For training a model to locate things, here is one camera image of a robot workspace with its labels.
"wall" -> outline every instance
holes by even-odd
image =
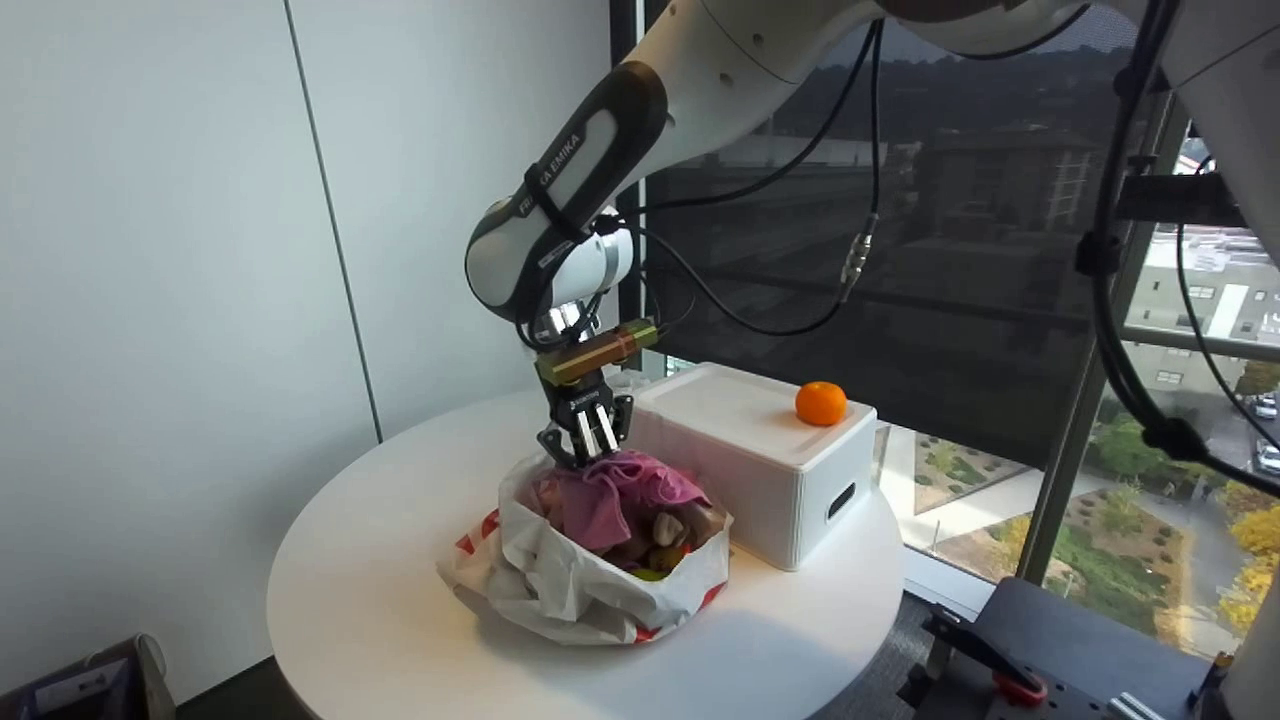
[[[459,243],[605,73],[605,6],[353,11],[296,7],[403,430],[528,385]],[[378,443],[286,6],[0,0],[0,105],[0,694],[153,631],[186,702],[268,655],[273,548]]]
[[[324,157],[390,431],[532,385],[463,243],[608,67],[599,0],[305,0]]]

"white table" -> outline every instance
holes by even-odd
[[[427,419],[346,470],[287,528],[273,653],[324,720],[808,717],[893,631],[905,543],[877,490],[797,570],[732,553],[723,597],[654,649],[557,649],[469,610],[438,574],[535,452],[542,397]]]

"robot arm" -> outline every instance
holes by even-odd
[[[1141,17],[1146,0],[1109,0]],[[616,452],[630,403],[598,361],[650,330],[587,336],[594,299],[633,267],[599,210],[633,182],[718,154],[777,111],[839,36],[893,17],[925,40],[994,57],[1067,24],[1083,0],[671,0],[646,44],[571,111],[513,199],[469,240],[469,284],[542,352],[561,463]],[[1186,0],[1166,73],[1216,148],[1238,203],[1280,258],[1280,6]]]

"orange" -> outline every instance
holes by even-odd
[[[797,391],[797,418],[800,426],[833,430],[847,418],[847,397],[839,385],[808,381]]]

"window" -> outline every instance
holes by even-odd
[[[1131,361],[1151,397],[1190,418],[1238,470],[1280,479],[1280,447],[1225,402],[1178,284],[1178,228],[1156,228],[1129,309]],[[1198,322],[1248,411],[1280,436],[1280,271],[1248,231],[1190,228],[1186,267]],[[1198,655],[1231,653],[1280,558],[1280,504],[1200,463],[1141,443],[1106,397],[1089,431],[1048,587]]]
[[[1008,577],[1019,516],[1038,507],[1089,352],[1089,287],[1074,277],[1074,258],[1129,44],[1129,19],[1106,7],[1001,63],[956,62],[887,30],[886,210],[853,303],[804,339],[741,334],[665,251],[650,251],[650,309],[665,326],[665,352],[786,381],[839,381],[902,430],[886,493],[905,535],[990,579]],[[860,36],[847,36],[741,146],[654,182],[654,203],[741,188],[797,157],[858,47]],[[650,224],[741,317],[794,330],[837,299],[837,267],[870,195],[870,98],[858,98],[820,154],[770,194],[654,212]]]

